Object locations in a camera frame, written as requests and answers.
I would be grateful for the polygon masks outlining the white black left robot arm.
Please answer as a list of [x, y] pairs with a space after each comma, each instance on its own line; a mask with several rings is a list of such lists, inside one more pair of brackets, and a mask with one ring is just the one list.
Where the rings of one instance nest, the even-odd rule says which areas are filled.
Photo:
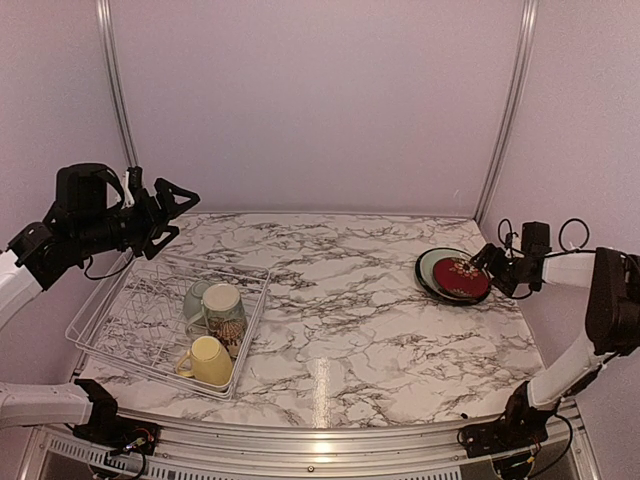
[[[164, 178], [147, 190], [139, 167], [118, 176], [100, 163], [79, 163], [56, 174], [55, 199], [45, 217], [24, 227], [1, 254], [1, 325], [29, 310], [68, 270], [86, 268], [107, 252], [155, 258], [180, 233], [174, 220], [195, 207], [197, 193]], [[1, 385], [3, 428], [68, 424], [73, 433], [106, 445], [125, 444], [151, 428], [120, 416], [98, 382]]]

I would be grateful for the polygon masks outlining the pale green floral plate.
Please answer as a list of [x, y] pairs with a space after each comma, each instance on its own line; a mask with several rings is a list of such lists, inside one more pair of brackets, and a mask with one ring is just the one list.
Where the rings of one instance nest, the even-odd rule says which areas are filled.
[[471, 306], [485, 300], [491, 291], [491, 285], [489, 292], [477, 299], [462, 299], [447, 295], [436, 285], [432, 274], [434, 264], [438, 260], [448, 257], [462, 258], [469, 262], [471, 255], [463, 250], [439, 247], [427, 250], [418, 257], [414, 266], [414, 273], [418, 283], [424, 290], [434, 299], [455, 306]]

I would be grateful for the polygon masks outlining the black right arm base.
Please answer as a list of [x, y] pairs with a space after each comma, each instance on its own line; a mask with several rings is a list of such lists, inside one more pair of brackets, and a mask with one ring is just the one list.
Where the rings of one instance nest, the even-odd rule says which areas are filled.
[[491, 421], [466, 425], [457, 433], [457, 442], [465, 449], [468, 458], [536, 446], [548, 438], [546, 421], [532, 425], [518, 422], [509, 426], [505, 414]]

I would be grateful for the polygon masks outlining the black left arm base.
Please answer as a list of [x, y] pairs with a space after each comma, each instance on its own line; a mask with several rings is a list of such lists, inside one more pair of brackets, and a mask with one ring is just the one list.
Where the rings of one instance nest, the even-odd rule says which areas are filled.
[[117, 415], [107, 421], [76, 425], [72, 432], [76, 438], [110, 448], [114, 455], [135, 451], [151, 456], [156, 448], [160, 426]]

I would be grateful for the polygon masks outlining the red floral plate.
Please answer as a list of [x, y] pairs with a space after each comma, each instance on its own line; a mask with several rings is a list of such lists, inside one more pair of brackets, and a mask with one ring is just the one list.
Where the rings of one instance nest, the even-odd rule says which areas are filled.
[[447, 295], [477, 299], [489, 292], [488, 276], [462, 258], [438, 260], [432, 270], [436, 285]]

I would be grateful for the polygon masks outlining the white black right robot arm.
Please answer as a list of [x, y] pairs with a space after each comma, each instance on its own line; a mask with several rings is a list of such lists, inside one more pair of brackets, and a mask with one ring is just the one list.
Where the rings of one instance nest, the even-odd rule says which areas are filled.
[[538, 293], [557, 288], [570, 296], [560, 317], [573, 333], [557, 358], [510, 396], [495, 438], [515, 448], [535, 425], [544, 424], [560, 400], [592, 382], [615, 357], [639, 347], [639, 257], [613, 247], [574, 248], [551, 241], [546, 223], [523, 223], [515, 233], [508, 220], [499, 224], [497, 243], [485, 244], [470, 260], [488, 273], [500, 292], [513, 297], [520, 286]]

